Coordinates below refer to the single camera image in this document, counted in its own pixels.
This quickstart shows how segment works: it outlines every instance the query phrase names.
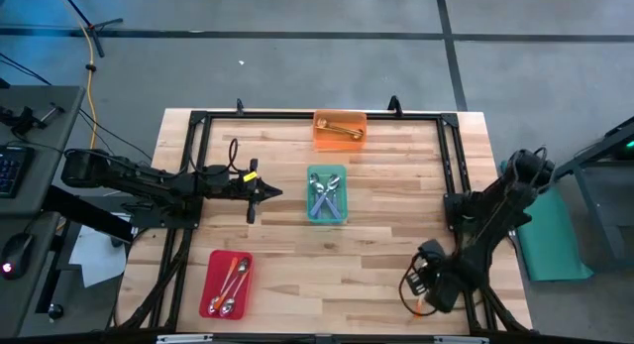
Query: utensil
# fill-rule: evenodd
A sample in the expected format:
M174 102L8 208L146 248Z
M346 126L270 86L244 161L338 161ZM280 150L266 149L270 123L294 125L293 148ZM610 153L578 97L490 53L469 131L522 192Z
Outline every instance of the utensil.
M313 192L314 192L313 200L315 202L317 202L317 196L324 192L324 185L319 182L319 174L317 174L315 172L311 173L310 177L308 179L308 183L310 184L310 186L311 186L311 188L313 189ZM319 219L319 218L321 218L321 207L317 211L317 219Z
M321 194L321 196L319 197L319 199L317 200L313 208L310 210L311 216L315 216L315 214L321 207L321 204L323 204L324 201L326 201L326 204L330 208L330 211L333 213L335 218L341 219L341 214L339 213L339 210L337 210L337 207L333 205L332 201L330 201L330 199L327 196L329 192L337 189L337 187L339 186L339 180L341 180L341 178L338 175L336 174L330 175L330 178L328 178L328 183L326 184L327 186L326 191L324 191L324 193Z
M225 300L225 297L227 296L227 293L229 292L231 287L234 286L234 283L236 282L238 277L240 275L243 275L244 273L246 273L248 270L249 270L249 259L248 258L244 258L244 259L240 260L240 265L238 266L238 275L233 278L233 280L231 281L231 283L229 284L227 289L225 289L225 291L222 292L222 294L220 294L220 298L218 298L218 301L216 301L214 303L214 309L215 310L218 310L220 308L220 305Z
M225 277L225 282L222 284L222 287L220 288L220 293L222 293L225 290L225 286L227 285L227 281L229 280L229 277L233 273L233 271L236 268L237 264L238 264L238 258L235 257L235 258L233 258L231 260L231 266L229 266L229 271L227 272L227 277ZM214 306L218 302L218 299L220 299L220 294L218 294L215 297L211 298L211 301L209 302L209 307L207 308L207 311L209 312L209 314L213 314L216 311L216 308L214 308Z
M240 290L240 286L242 285L242 282L245 281L245 278L247 277L248 274L249 274L249 270L247 270L245 273L242 274L242 277L240 278L240 281L238 282L238 285L236 286L236 289L234 290L234 294L229 299L227 299L225 304L222 305L222 308L220 308L220 316L225 317L231 314L231 312L234 310L234 306L236 304L236 294L238 293L238 290Z
M325 118L317 119L317 126L316 127L318 129L320 129L320 130L327 130L327 131L335 131L335 132L339 132L339 133L345 133L345 134L350 135L355 140L359 140L361 137L364 136L364 131L363 130L351 130L351 129L347 129L347 128L343 128L343 127L333 126L330 123L328 123L328 120L326 120Z

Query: wooden tabletop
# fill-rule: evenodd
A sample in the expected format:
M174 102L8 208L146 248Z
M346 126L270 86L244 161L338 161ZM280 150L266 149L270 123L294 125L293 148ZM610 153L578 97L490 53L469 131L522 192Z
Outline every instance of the wooden tabletop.
M190 111L165 110L153 167L178 170ZM484 116L465 112L459 113L459 120L472 188L482 190L496 179ZM435 123L369 121L366 146L352 153L314 152L310 126L310 120L213 122L206 164L225 165L229 143L237 138L236 166L245 168L249 159L258 158L258 174L284 194L261 204L253 225L246 223L246 202L205 201L189 253L178 331L467 334L463 310L415 318L397 293L421 243L435 238L446 252L454 247L443 215L446 190ZM451 132L446 133L453 155ZM347 168L349 217L343 225L311 225L306 218L306 168L318 164ZM460 181L455 181L460 191ZM164 237L164 230L150 230L135 243L119 294L120 321L156 282ZM209 254L216 249L254 255L242 320L198 314ZM506 241L495 250L490 277L508 309L532 327L518 263ZM403 293L414 306L407 287ZM460 299L457 307L462 306ZM479 318L484 323L483 315Z

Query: gray floor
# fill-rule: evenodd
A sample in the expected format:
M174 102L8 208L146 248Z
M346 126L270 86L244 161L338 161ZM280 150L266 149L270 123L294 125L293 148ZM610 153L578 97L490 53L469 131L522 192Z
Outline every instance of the gray floor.
M455 33L604 35L634 34L631 1L447 4ZM121 27L129 29L441 31L436 0L76 2L95 22L123 17ZM0 9L0 24L5 25L72 23L56 0L5 0ZM231 107L237 97L249 107L382 109L389 96L397 94L407 109L456 110L443 42L104 39L103 44L107 57L96 62L93 90L99 120L149 153L164 108ZM485 113L495 159L502 161L519 148L546 145L551 158L563 162L631 117L632 47L456 43L469 110ZM0 37L0 52L52 83L85 82L87 50L82 39ZM16 84L37 82L2 64L0 75ZM87 147L88 138L87 126L78 123L69 146ZM109 144L120 155L140 159L114 140ZM560 188L570 202L583 257L600 266L600 249L592 242L575 186L565 181ZM612 273L576 283L526 282L534 326L548 334L632 341L633 280L632 273ZM55 332L43 325L38 330Z

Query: orange tray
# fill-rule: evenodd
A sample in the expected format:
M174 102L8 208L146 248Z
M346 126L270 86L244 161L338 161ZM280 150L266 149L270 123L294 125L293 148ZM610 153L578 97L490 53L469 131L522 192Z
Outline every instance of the orange tray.
M362 130L364 135L354 140L350 135L320 130L317 120L325 118L328 124L351 130ZM368 117L365 112L341 110L317 110L313 115L313 145L317 151L355 151L360 150L368 136Z

